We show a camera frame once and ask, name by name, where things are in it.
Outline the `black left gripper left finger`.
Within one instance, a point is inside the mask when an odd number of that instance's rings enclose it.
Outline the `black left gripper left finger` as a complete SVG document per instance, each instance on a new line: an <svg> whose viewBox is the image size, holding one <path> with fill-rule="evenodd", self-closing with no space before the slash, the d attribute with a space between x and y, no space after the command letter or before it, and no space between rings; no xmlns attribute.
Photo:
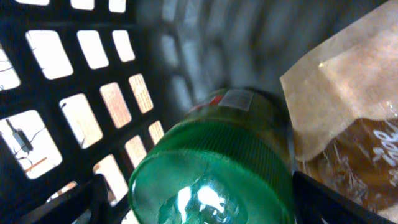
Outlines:
<svg viewBox="0 0 398 224"><path fill-rule="evenodd" d="M105 223L108 213L108 190L104 175L96 174L89 182L78 185L57 198L16 219L14 223Z"/></svg>

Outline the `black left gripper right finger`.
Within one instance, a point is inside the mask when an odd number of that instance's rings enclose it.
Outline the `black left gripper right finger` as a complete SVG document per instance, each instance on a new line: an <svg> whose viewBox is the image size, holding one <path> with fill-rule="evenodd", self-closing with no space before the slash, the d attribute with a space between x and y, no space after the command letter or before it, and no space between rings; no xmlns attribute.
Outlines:
<svg viewBox="0 0 398 224"><path fill-rule="evenodd" d="M302 172L294 172L292 184L298 224L393 224Z"/></svg>

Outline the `green lid spice jar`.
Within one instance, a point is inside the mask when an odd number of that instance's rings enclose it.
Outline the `green lid spice jar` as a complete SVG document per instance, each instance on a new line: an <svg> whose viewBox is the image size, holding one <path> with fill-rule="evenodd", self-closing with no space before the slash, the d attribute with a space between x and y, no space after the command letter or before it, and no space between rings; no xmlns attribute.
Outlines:
<svg viewBox="0 0 398 224"><path fill-rule="evenodd" d="M293 223L281 100L253 88L212 93L136 167L128 200L140 223Z"/></svg>

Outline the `brown breadcrumb bag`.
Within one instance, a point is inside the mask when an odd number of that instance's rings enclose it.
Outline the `brown breadcrumb bag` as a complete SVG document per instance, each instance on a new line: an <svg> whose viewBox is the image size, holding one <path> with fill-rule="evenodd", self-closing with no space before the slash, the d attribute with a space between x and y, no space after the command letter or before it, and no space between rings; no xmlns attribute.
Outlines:
<svg viewBox="0 0 398 224"><path fill-rule="evenodd" d="M397 221L397 1L324 41L281 79L298 169Z"/></svg>

